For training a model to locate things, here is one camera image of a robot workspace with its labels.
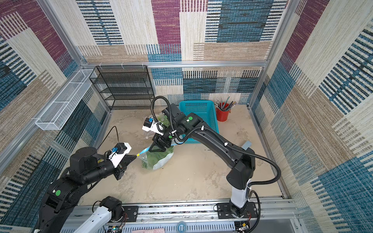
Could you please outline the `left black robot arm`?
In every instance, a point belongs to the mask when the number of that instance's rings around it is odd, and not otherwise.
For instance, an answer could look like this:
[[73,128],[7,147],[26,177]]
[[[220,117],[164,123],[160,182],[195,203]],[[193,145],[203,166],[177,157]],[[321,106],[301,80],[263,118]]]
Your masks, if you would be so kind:
[[130,150],[127,143],[118,143],[109,155],[98,154],[94,147],[78,149],[70,157],[70,166],[49,185],[42,198],[34,231],[59,233],[82,196],[106,177],[123,177],[127,167],[138,158],[130,155]]

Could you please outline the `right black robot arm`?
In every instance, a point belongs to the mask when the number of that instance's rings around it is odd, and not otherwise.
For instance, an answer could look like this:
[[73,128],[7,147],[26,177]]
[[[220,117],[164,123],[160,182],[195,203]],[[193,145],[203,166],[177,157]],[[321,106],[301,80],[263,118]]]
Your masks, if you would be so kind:
[[[157,96],[151,101],[151,111],[154,110],[155,102],[163,100],[167,104],[162,113],[167,117],[170,125],[164,126],[159,123],[155,114],[145,126],[155,133],[153,143],[149,152],[165,152],[172,146],[172,143],[181,145],[189,138],[192,138],[222,159],[231,169],[226,179],[232,186],[230,198],[231,214],[241,218],[245,214],[248,203],[247,192],[254,185],[266,185],[277,182],[281,177],[280,167],[272,160],[255,154],[252,150],[243,148],[231,143],[195,113],[185,115],[179,108],[170,104],[164,96]],[[255,170],[255,160],[259,159],[270,164],[276,170],[276,176],[266,181],[252,181]]]

